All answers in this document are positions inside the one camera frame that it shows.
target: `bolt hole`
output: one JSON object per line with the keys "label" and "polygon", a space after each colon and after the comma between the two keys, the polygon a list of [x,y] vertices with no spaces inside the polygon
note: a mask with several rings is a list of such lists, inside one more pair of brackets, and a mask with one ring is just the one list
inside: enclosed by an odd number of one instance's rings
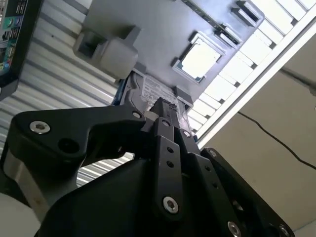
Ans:
{"label": "bolt hole", "polygon": [[167,201],[167,204],[172,210],[174,210],[175,206],[174,206],[173,201],[169,200],[169,201]]}
{"label": "bolt hole", "polygon": [[43,124],[41,124],[41,123],[36,124],[35,127],[37,129],[39,129],[39,130],[44,130],[45,129],[45,126]]}
{"label": "bolt hole", "polygon": [[217,183],[213,182],[212,185],[213,185],[214,188],[218,189]]}
{"label": "bolt hole", "polygon": [[167,147],[167,150],[168,150],[170,153],[173,153],[173,152],[174,152],[170,147]]}
{"label": "bolt hole", "polygon": [[72,139],[63,138],[58,142],[58,147],[64,153],[73,154],[79,151],[79,145]]}
{"label": "bolt hole", "polygon": [[235,235],[238,234],[238,230],[236,229],[236,227],[232,226],[231,228],[232,228],[233,234]]}
{"label": "bolt hole", "polygon": [[173,167],[174,167],[174,164],[173,164],[171,161],[167,161],[167,165],[168,165],[170,168],[173,168]]}

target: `black metal bracket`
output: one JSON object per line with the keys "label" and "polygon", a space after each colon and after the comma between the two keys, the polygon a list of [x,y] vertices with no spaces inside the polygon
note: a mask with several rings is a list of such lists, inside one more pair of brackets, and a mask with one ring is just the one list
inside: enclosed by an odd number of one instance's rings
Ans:
{"label": "black metal bracket", "polygon": [[[7,193],[42,221],[37,235],[293,237],[215,150],[199,151],[169,106],[161,100],[148,114],[114,106],[14,117],[1,169]],[[76,187],[81,166],[125,152],[135,159]]]}

